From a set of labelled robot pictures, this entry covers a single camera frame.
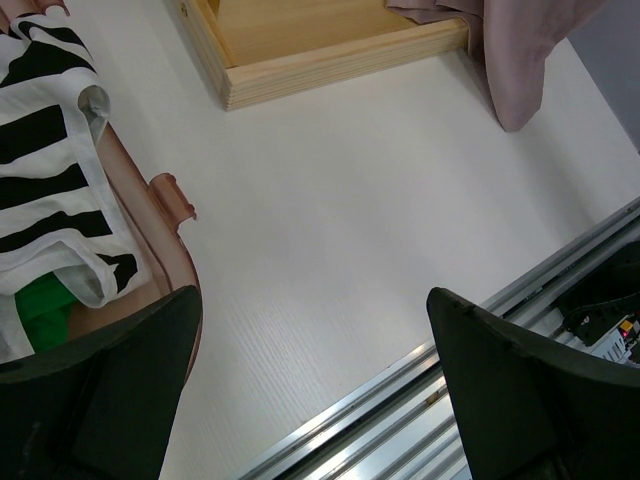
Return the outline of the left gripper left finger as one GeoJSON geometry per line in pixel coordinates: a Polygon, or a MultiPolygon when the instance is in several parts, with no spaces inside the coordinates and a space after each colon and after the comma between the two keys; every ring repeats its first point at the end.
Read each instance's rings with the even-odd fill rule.
{"type": "Polygon", "coordinates": [[[4,479],[156,479],[201,329],[185,286],[1,366],[4,479]]]}

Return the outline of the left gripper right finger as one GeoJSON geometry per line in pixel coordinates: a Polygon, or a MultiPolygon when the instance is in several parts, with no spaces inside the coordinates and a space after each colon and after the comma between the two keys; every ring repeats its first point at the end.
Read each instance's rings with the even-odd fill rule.
{"type": "Polygon", "coordinates": [[[426,309],[475,479],[636,479],[639,371],[444,289],[426,309]]]}

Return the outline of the green tank top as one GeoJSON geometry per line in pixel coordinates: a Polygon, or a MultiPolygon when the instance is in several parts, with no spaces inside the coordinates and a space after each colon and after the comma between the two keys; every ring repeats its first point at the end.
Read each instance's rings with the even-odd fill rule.
{"type": "Polygon", "coordinates": [[[15,294],[17,313],[36,353],[66,342],[76,297],[53,274],[39,277],[15,294]]]}

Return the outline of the black white striped tank top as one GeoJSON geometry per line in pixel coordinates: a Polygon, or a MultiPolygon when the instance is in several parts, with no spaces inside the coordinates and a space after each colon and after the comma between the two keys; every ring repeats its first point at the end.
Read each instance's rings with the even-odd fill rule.
{"type": "Polygon", "coordinates": [[[1,35],[1,359],[33,350],[15,294],[53,273],[98,309],[145,285],[142,251],[97,153],[110,99],[79,36],[42,14],[1,35]]]}

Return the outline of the mauve pink tank top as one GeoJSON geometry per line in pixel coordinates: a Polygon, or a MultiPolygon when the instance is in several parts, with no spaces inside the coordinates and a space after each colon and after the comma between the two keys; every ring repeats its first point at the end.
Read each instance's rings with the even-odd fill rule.
{"type": "Polygon", "coordinates": [[[459,18],[468,55],[482,66],[498,122],[521,130],[540,109],[545,63],[553,49],[605,3],[594,0],[387,1],[417,24],[459,18]]]}

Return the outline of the pink translucent plastic basket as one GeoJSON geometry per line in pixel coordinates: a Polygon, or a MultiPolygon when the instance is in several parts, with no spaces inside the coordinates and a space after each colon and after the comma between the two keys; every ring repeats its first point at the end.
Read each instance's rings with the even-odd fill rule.
{"type": "MultiPolygon", "coordinates": [[[[69,27],[65,20],[66,5],[58,2],[56,15],[50,14],[50,7],[47,1],[3,2],[1,35],[15,18],[23,14],[42,14],[69,27]]],[[[172,175],[160,174],[151,181],[144,180],[110,125],[110,113],[107,126],[97,144],[97,153],[120,209],[149,267],[150,278],[132,293],[98,309],[76,302],[68,320],[67,340],[97,330],[171,291],[194,285],[198,281],[190,254],[178,233],[179,225],[194,216],[194,207],[184,197],[172,175]]]]}

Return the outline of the wooden clothes rack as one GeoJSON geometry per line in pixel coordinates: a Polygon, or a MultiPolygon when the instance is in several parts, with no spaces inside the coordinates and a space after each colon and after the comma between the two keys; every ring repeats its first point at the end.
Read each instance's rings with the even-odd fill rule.
{"type": "Polygon", "coordinates": [[[218,94],[237,110],[464,48],[458,18],[418,25],[382,1],[180,0],[218,94]]]}

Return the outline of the aluminium mounting rail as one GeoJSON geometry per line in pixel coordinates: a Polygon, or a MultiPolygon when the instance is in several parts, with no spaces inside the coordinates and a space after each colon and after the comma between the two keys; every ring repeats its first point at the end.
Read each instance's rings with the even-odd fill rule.
{"type": "MultiPolygon", "coordinates": [[[[639,205],[632,202],[481,304],[639,371],[639,205]]],[[[431,339],[243,471],[246,479],[475,479],[431,339]]]]}

